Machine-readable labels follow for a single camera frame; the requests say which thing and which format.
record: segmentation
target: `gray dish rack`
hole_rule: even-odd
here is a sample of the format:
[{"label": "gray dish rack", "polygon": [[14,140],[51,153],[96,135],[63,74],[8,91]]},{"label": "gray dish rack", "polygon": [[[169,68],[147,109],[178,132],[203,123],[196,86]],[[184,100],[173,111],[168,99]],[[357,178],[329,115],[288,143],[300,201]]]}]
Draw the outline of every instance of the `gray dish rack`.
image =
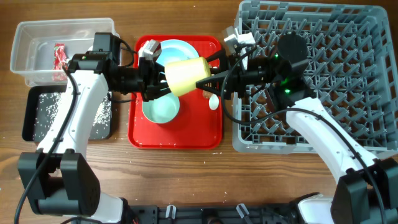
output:
[{"label": "gray dish rack", "polygon": [[[253,57],[267,57],[281,35],[306,38],[310,65],[305,81],[326,110],[357,142],[380,158],[398,154],[398,74],[387,12],[379,6],[243,1],[234,26],[259,43]],[[234,97],[237,119],[271,111],[266,94]],[[315,153],[289,125],[276,118],[233,124],[233,147],[240,152]]]}]

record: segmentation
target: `red snack wrapper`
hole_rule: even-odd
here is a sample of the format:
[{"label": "red snack wrapper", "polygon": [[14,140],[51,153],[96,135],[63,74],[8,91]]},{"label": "red snack wrapper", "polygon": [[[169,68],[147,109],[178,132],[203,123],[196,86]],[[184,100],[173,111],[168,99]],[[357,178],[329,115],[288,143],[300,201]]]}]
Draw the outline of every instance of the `red snack wrapper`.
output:
[{"label": "red snack wrapper", "polygon": [[[65,44],[55,44],[54,46],[54,67],[53,70],[62,70],[62,66],[68,68],[69,58],[65,54]],[[54,73],[52,76],[53,81],[66,80],[67,76],[64,73]]]}]

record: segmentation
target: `table surface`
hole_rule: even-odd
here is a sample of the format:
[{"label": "table surface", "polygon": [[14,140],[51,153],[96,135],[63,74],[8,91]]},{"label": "table surface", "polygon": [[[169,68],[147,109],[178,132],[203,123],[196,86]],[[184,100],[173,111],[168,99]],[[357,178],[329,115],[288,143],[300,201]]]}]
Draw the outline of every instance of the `table surface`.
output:
[{"label": "table surface", "polygon": [[[395,1],[322,2],[383,6],[388,12],[394,43],[398,43]],[[131,46],[146,34],[213,35],[222,41],[221,31],[233,25],[238,5],[239,0],[0,3],[0,223],[12,222],[23,191],[17,171],[19,155],[36,149],[34,143],[21,138],[29,88],[21,76],[9,70],[18,23],[110,17],[116,32]],[[136,149],[127,140],[128,109],[128,103],[114,107],[113,135],[105,141],[89,142],[87,160],[101,182],[102,191],[124,197],[131,205],[260,205],[288,202],[311,192],[334,194],[335,181],[316,154],[280,156],[235,151],[231,145],[232,124],[227,118],[224,118],[223,140],[211,151]],[[21,215],[21,223],[31,224],[60,223],[64,219],[34,215],[28,203]]]}]

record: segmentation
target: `red placemat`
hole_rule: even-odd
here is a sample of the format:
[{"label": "red placemat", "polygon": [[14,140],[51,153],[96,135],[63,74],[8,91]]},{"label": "red placemat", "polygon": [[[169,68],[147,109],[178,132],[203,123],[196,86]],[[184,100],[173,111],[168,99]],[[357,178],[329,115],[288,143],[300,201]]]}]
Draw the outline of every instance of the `red placemat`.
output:
[{"label": "red placemat", "polygon": [[[208,57],[221,49],[212,36],[204,35],[145,35],[136,43],[136,51],[147,40],[183,40],[192,45],[201,57]],[[218,66],[219,62],[210,63]],[[142,98],[130,105],[127,135],[130,143],[140,149],[213,149],[223,137],[223,114],[219,106],[211,110],[202,90],[194,90],[179,97],[180,111],[166,124],[150,122],[142,113]]]}]

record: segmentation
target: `yellow object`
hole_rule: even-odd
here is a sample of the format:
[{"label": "yellow object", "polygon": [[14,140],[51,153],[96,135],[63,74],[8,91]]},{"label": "yellow object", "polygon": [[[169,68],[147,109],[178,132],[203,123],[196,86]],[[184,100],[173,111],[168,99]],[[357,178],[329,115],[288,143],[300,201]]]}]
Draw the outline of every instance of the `yellow object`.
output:
[{"label": "yellow object", "polygon": [[209,64],[203,57],[168,63],[164,73],[175,96],[189,93],[197,87],[197,81],[211,76]]}]

